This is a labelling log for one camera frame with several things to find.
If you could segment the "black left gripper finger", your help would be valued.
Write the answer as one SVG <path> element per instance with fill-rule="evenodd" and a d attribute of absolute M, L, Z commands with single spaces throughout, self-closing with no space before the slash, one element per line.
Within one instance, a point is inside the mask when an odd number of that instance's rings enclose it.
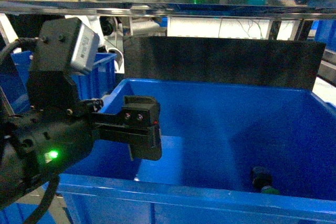
<path fill-rule="evenodd" d="M 100 140 L 128 145 L 130 158 L 158 161 L 162 157 L 160 104 L 154 97 L 126 95 L 117 114 L 91 115 Z"/>

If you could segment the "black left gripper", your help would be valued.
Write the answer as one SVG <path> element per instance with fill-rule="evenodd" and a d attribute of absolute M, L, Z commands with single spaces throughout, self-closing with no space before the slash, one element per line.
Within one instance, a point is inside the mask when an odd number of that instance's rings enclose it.
<path fill-rule="evenodd" d="M 101 99 L 80 100 L 77 86 L 60 71 L 32 71 L 31 109 L 1 110 L 1 207 L 50 181 L 87 157 L 94 143 L 93 114 Z"/>

